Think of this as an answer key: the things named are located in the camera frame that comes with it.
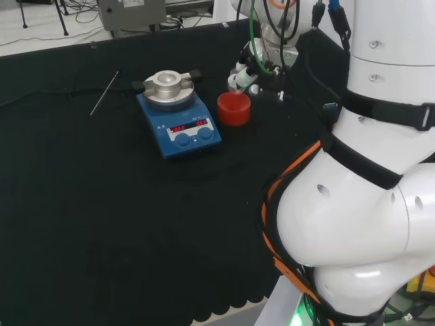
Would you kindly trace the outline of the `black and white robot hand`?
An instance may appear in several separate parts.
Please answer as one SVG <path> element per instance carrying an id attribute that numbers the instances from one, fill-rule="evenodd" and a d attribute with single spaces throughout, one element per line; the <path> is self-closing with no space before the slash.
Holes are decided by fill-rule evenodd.
<path id="1" fill-rule="evenodd" d="M 227 81 L 231 92 L 240 92 L 252 98 L 282 103 L 291 96 L 284 91 L 286 73 L 296 62 L 296 48 L 279 45 L 256 37 L 241 50 L 235 68 Z"/>

